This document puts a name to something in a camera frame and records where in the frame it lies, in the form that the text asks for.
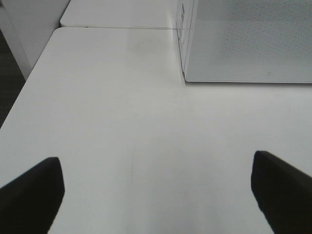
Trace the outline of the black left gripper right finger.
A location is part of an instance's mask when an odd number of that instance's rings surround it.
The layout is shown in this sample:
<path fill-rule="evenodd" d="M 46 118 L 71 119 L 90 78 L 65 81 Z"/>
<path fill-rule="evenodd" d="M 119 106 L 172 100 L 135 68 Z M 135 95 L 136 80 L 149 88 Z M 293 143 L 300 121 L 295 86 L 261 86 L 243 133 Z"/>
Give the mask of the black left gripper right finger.
<path fill-rule="evenodd" d="M 275 234 L 312 232 L 312 178 L 267 152 L 254 154 L 251 190 Z"/>

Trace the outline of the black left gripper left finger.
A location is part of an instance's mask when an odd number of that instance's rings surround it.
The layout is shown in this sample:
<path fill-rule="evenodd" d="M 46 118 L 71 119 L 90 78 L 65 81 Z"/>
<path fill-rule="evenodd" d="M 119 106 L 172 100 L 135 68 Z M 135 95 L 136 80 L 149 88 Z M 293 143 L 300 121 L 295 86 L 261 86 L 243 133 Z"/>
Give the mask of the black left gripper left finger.
<path fill-rule="evenodd" d="M 2 234 L 46 234 L 65 186 L 58 157 L 48 157 L 0 189 Z"/>

